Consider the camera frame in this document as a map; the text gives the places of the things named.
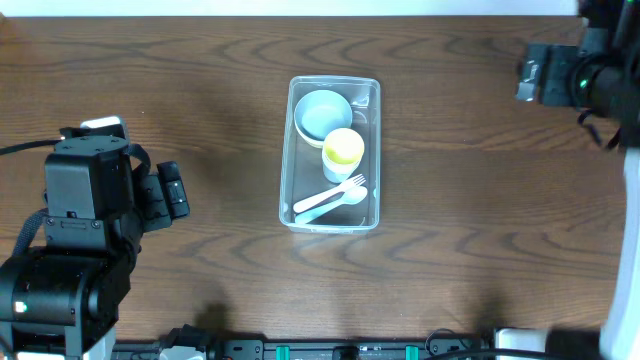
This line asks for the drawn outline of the white plastic cup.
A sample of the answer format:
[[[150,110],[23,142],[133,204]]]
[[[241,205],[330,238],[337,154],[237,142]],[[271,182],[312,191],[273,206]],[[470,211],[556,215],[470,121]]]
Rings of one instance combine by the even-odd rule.
[[[351,164],[338,164],[333,162],[325,152],[322,153],[322,165],[325,178],[332,183],[346,181],[359,167],[360,162]]]

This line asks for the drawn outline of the yellow plastic cup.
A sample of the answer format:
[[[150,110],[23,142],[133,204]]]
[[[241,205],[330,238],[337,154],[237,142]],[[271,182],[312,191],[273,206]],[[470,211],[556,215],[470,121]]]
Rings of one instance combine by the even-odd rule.
[[[333,130],[327,135],[323,144],[323,154],[338,165],[359,162],[364,151],[365,144],[362,136],[350,128]]]

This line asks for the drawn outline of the yellow plastic bowl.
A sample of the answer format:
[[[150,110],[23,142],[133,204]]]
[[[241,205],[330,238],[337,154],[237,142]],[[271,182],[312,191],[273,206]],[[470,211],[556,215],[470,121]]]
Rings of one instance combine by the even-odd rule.
[[[307,134],[307,132],[303,128],[297,127],[296,131],[298,135],[304,140],[304,142],[310,145],[311,147],[318,148],[318,149],[321,149],[323,147],[324,145],[323,140],[318,140],[316,138],[311,137],[310,135]]]

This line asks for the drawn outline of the white plastic fork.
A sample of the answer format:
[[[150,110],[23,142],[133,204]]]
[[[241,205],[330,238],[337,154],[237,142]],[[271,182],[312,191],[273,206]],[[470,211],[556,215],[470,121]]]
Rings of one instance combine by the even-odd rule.
[[[306,210],[309,210],[316,205],[322,203],[323,201],[329,199],[330,197],[337,195],[338,193],[345,192],[353,187],[362,185],[366,182],[366,178],[363,174],[356,175],[351,177],[344,182],[340,183],[336,187],[333,187],[324,192],[315,194],[306,199],[300,200],[293,205],[293,210],[295,213],[302,213]]]

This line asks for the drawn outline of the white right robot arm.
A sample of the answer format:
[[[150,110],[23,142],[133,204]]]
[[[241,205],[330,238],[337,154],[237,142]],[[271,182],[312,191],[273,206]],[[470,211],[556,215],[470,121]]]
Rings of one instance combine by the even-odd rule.
[[[498,341],[524,350],[532,345],[580,359],[636,359],[639,356],[639,79],[631,70],[632,56],[612,49],[582,50],[576,46],[531,44],[523,60],[516,97],[545,106],[574,107],[578,124],[589,116],[616,122],[608,141],[588,127],[593,141],[608,157],[617,157],[619,174],[615,192],[589,193],[579,181],[577,205],[564,208],[578,224],[616,219],[621,232],[621,253],[608,317],[592,339],[575,330],[550,330],[543,335],[502,335]]]

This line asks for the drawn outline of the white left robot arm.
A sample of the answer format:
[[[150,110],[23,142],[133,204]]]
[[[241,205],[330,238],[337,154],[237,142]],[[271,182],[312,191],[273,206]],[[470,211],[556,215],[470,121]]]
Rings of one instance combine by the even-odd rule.
[[[118,116],[65,127],[44,163],[45,206],[1,266],[8,359],[107,359],[144,234],[189,216],[179,167],[153,164]]]

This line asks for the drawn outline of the light blue plastic bowl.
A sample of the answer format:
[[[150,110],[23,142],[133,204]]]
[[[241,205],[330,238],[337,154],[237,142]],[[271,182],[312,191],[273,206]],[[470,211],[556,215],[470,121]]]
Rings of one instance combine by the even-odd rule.
[[[303,135],[323,142],[333,130],[350,128],[353,112],[349,102],[339,93],[315,90],[296,104],[294,121]]]

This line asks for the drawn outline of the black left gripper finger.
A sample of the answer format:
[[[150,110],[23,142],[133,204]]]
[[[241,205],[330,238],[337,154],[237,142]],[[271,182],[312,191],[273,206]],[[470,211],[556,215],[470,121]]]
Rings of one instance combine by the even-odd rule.
[[[171,226],[168,205],[157,175],[147,175],[139,182],[138,208],[142,213],[145,231],[156,231]]]
[[[157,170],[169,216],[172,220],[187,217],[190,206],[178,164],[174,161],[160,163]]]

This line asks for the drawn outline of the light green plastic spoon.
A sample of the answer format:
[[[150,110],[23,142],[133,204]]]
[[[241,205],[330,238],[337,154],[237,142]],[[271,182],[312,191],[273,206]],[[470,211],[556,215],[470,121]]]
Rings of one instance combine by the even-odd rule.
[[[296,224],[307,224],[311,221],[323,216],[324,214],[334,210],[342,205],[356,205],[363,201],[368,195],[368,189],[364,186],[356,186],[344,192],[340,198],[316,207],[314,209],[298,214],[294,222]]]

